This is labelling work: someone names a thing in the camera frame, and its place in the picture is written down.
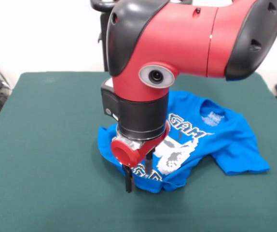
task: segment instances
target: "t-shirt sleeve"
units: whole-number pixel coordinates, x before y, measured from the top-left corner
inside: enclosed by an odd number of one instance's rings
[[[260,155],[255,137],[234,141],[211,155],[227,175],[270,170],[267,161]]]

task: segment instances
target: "black handle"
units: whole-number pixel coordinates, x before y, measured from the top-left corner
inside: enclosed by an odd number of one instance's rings
[[[116,0],[102,1],[102,0],[90,0],[92,8],[96,11],[110,13],[116,4]]]

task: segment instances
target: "black rubber trim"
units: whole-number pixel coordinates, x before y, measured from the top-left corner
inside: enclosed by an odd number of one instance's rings
[[[227,81],[242,80],[263,62],[277,37],[277,0],[258,0],[250,9],[225,68]]]
[[[168,2],[120,0],[116,3],[109,18],[107,31],[107,59],[111,76],[118,76],[124,70],[143,30]]]

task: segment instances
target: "blue t-shirt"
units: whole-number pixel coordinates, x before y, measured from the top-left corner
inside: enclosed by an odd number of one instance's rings
[[[153,154],[153,171],[146,175],[144,161],[132,169],[135,185],[158,193],[185,186],[191,169],[211,155],[227,175],[262,173],[270,169],[260,156],[257,140],[241,114],[186,91],[169,92],[167,119],[171,129]],[[124,175],[111,152],[116,136],[114,124],[98,130],[102,156]]]

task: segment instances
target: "red plastic casing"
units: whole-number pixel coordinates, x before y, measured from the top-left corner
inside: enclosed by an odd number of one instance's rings
[[[147,24],[122,73],[113,78],[114,92],[135,102],[159,99],[169,88],[156,89],[141,82],[147,64],[180,73],[223,78],[238,33],[256,0],[235,0],[225,7],[168,3]]]

